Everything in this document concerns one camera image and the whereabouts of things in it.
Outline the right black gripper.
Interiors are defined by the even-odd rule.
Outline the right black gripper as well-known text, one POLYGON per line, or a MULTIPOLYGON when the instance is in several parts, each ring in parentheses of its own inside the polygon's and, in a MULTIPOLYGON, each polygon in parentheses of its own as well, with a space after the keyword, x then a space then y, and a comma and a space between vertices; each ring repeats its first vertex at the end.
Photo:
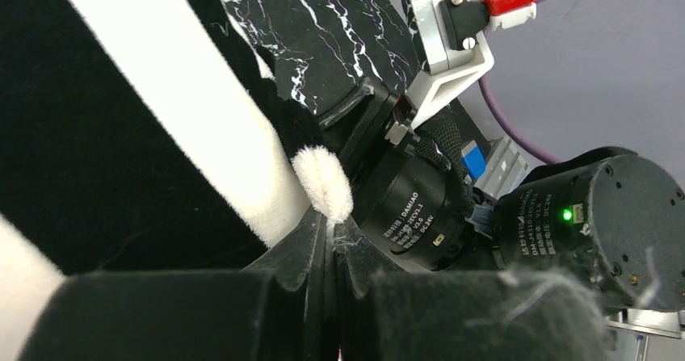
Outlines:
POLYGON ((431 271, 560 267, 610 309, 683 309, 684 189, 657 163, 602 147, 489 189, 451 112, 412 129, 417 112, 377 80, 331 111, 353 219, 384 254, 431 271))

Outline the black white striped pillowcase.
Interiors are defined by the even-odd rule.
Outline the black white striped pillowcase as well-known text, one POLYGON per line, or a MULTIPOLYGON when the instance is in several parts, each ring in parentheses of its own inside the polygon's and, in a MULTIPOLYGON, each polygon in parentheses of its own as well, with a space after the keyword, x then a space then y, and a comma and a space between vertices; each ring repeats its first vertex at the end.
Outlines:
POLYGON ((221 0, 1 0, 1 357, 68 279, 240 271, 351 214, 315 116, 221 0))

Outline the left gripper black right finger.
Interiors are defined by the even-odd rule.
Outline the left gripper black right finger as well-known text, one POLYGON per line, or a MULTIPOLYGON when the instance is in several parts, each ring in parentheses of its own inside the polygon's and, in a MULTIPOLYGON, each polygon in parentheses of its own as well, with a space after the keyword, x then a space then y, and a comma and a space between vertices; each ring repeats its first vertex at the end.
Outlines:
POLYGON ((346 360, 607 360, 595 294, 557 270, 408 272, 334 232, 346 360))

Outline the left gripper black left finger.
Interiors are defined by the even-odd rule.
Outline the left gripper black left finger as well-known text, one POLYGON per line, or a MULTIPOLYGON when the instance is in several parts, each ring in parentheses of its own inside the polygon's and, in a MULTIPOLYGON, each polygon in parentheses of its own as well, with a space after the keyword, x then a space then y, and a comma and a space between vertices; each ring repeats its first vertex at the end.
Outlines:
POLYGON ((96 273, 53 294, 22 360, 317 360, 326 219, 240 271, 96 273))

